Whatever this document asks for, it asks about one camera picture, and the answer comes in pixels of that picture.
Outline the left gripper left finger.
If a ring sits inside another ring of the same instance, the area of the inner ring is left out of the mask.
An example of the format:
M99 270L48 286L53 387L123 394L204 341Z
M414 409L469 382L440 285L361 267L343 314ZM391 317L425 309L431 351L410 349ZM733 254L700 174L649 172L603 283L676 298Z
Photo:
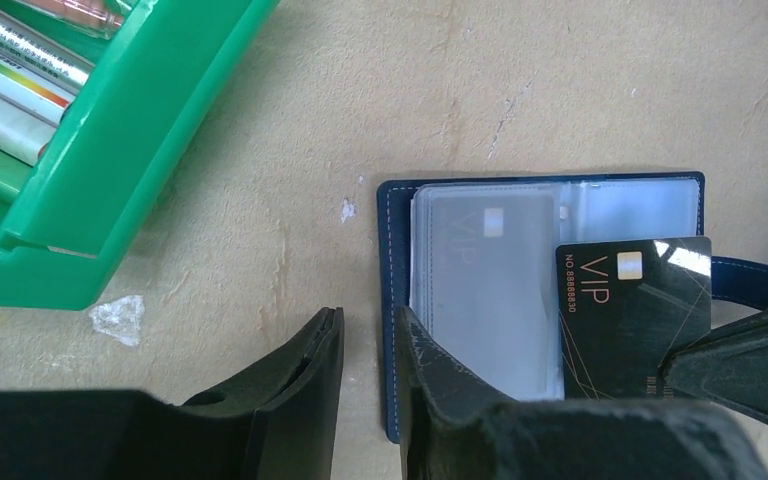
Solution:
M180 405L139 390L0 391L0 479L327 479L344 314Z

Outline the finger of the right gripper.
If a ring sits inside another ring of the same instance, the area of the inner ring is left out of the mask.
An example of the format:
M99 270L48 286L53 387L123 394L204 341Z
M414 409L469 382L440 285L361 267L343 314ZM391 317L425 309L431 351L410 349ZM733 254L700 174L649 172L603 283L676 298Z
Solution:
M675 390L768 425L768 309L675 351L661 372Z

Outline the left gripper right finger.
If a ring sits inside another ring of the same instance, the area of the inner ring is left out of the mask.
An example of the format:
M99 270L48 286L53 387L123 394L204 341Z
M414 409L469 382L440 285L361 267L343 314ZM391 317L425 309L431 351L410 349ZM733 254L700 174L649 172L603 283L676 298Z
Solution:
M406 479L765 479L740 425L697 401L519 402L396 317Z

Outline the blue leather card holder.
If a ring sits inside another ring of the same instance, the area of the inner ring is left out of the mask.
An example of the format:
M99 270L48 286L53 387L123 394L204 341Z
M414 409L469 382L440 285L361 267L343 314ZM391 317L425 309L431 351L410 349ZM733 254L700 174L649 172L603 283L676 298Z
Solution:
M556 250L705 236L699 172L389 180L377 192L385 432L400 439L403 307L444 351L520 401L564 392ZM768 309L768 265L711 252L713 300Z

